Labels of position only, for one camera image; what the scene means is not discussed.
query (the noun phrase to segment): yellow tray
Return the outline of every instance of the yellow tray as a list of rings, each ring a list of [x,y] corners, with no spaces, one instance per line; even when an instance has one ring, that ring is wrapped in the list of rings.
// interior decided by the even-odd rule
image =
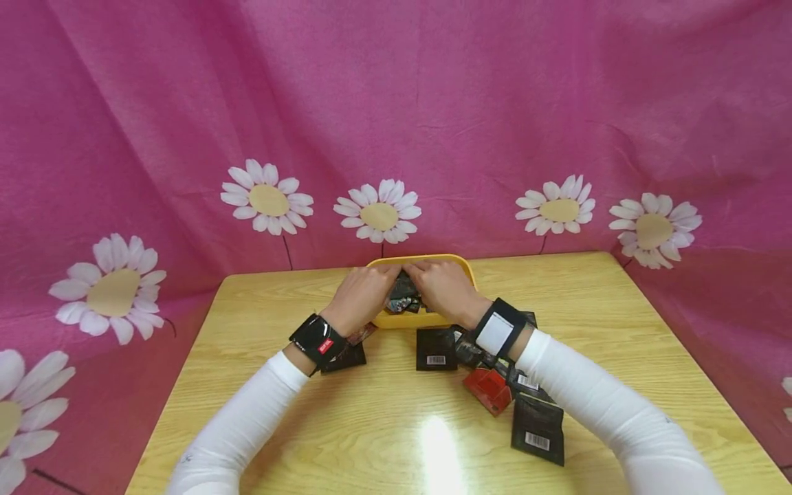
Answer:
[[[425,256],[401,256],[401,257],[393,257],[393,258],[379,258],[378,260],[373,260],[367,266],[376,266],[376,265],[392,265],[392,264],[403,264],[403,263],[410,263],[413,261],[420,261],[420,260],[447,260],[453,261],[457,265],[462,267],[462,270],[465,271],[467,278],[470,279],[470,283],[473,284],[473,287],[476,287],[476,279],[473,277],[473,270],[470,269],[470,265],[465,261],[465,258],[457,256],[455,254],[428,254]],[[410,313],[408,311],[402,314],[391,314],[385,310],[382,310],[372,321],[378,328],[381,329],[394,329],[394,328],[404,328],[404,329],[412,329],[412,328],[423,328],[425,326],[449,326],[451,322],[449,322],[444,316],[440,315],[440,313],[427,313],[426,309],[421,308],[417,313]]]

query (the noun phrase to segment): pink fabric backdrop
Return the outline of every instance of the pink fabric backdrop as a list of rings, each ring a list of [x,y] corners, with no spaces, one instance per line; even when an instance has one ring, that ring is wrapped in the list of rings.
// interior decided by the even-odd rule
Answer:
[[[0,350],[28,372],[54,351],[74,367],[50,394],[69,401],[42,427],[54,443],[2,454],[24,465],[13,492],[63,492],[40,472],[124,491],[229,274],[383,253],[598,249],[626,264],[609,209],[644,192],[703,224],[673,269],[626,270],[792,465],[790,30],[788,2],[759,0],[4,2]],[[222,184],[247,158],[299,179],[306,228],[232,216]],[[592,220],[526,232],[517,198],[573,174],[592,185]],[[398,244],[359,239],[333,209],[385,179],[421,209]],[[139,236],[167,272],[149,312],[170,322],[148,340],[55,319],[51,286],[112,233]],[[12,390],[10,370],[0,360]]]

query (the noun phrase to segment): white sleeve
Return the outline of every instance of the white sleeve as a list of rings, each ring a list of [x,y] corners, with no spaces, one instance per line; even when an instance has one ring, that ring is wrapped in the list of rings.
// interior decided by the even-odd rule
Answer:
[[[724,493],[682,428],[585,356],[534,330],[516,367],[616,454],[633,494]]]
[[[238,495],[242,472],[307,381],[283,352],[270,358],[187,447],[168,495]]]

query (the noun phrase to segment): light wood surface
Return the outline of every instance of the light wood surface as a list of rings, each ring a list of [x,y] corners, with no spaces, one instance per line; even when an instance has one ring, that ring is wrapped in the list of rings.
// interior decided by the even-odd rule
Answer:
[[[607,253],[472,261],[479,289],[593,359],[674,417],[727,493],[790,486]],[[346,269],[230,276],[220,287],[128,494],[163,493],[192,438],[313,310]],[[242,478],[241,493],[626,493],[613,454],[569,416],[566,467],[509,447],[466,372],[415,371],[415,330],[381,329],[368,365],[316,374]]]

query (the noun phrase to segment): red label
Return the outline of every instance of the red label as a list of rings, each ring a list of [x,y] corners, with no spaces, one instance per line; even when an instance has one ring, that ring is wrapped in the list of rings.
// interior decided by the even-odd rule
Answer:
[[[319,352],[321,354],[324,354],[325,352],[327,352],[327,349],[329,349],[331,345],[333,345],[333,341],[327,339],[326,341],[322,342],[322,345],[319,346]]]

